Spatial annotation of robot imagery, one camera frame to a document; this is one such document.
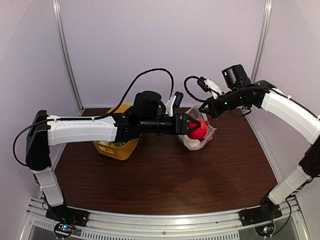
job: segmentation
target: wooden table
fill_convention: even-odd
[[[86,109],[84,116],[105,112]],[[246,118],[226,112],[209,122],[216,133],[198,151],[165,135],[155,145],[138,145],[128,160],[120,161],[100,155],[92,142],[68,143],[55,170],[67,204],[156,215],[258,205],[277,181]],[[143,141],[152,143],[158,137],[150,134]]]

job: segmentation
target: yellow basket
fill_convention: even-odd
[[[130,108],[132,105],[130,104],[122,104],[116,113],[124,113],[128,108]],[[110,143],[109,145],[106,145],[104,143],[101,143],[100,141],[94,141],[93,142],[95,148],[97,151],[102,154],[106,155],[108,157],[118,159],[118,160],[127,160],[133,151],[136,149],[137,145],[139,144],[139,138],[132,139],[128,141],[123,146],[117,146],[114,143]]]

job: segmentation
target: white backdrop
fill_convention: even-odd
[[[14,160],[14,138],[38,110],[61,116],[75,116],[78,111],[52,1],[1,1],[0,23],[0,239],[16,240],[29,201],[40,192],[30,170]],[[58,148],[51,147],[52,160]],[[25,151],[24,134],[16,146],[23,162]]]
[[[320,113],[320,2],[274,0],[269,36],[257,80],[267,80],[285,94]],[[307,141],[276,116],[255,109],[252,117],[284,178],[309,148]],[[297,194],[311,239],[320,236],[320,180]]]
[[[75,80],[85,107],[116,105],[130,82],[151,68],[167,68],[175,91],[190,75],[227,89],[221,71],[243,64],[251,74],[264,0],[64,0],[61,12]],[[195,83],[190,89],[208,97]],[[149,73],[132,88],[153,90],[167,101],[170,79]],[[189,96],[182,106],[194,104]]]

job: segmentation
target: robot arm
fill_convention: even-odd
[[[124,113],[114,112],[105,117],[60,117],[40,110],[33,121],[35,126],[30,128],[27,136],[25,162],[45,195],[49,208],[47,217],[66,224],[76,221],[81,226],[79,223],[82,222],[85,226],[83,219],[87,219],[88,214],[68,208],[52,169],[50,146],[88,141],[127,142],[144,133],[186,135],[200,127],[200,123],[185,113],[173,113],[182,97],[182,93],[176,92],[165,109],[170,114],[160,115],[159,106],[164,105],[161,96],[152,91],[138,93],[133,106]],[[196,126],[188,127],[190,121]]]
[[[267,81],[251,83],[242,65],[229,67],[223,70],[222,74],[231,91],[217,98],[208,98],[199,108],[200,112],[216,118],[225,111],[232,111],[238,107],[250,109],[254,105],[288,123],[311,144],[298,166],[262,198],[258,216],[262,220],[269,220],[280,203],[299,191],[312,178],[320,175],[320,117]],[[257,222],[253,219],[242,223],[247,225]]]

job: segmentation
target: plastic bag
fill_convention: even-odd
[[[199,107],[200,105],[194,105],[185,113],[196,120],[202,120],[204,122],[207,122],[207,115],[205,113],[200,112]],[[187,149],[189,149],[190,151],[195,151],[202,149],[207,144],[207,142],[209,142],[213,138],[215,131],[216,128],[213,128],[210,124],[208,124],[206,135],[204,136],[204,139],[202,141],[197,139],[191,139],[188,137],[188,135],[179,135],[178,138],[186,146]]]

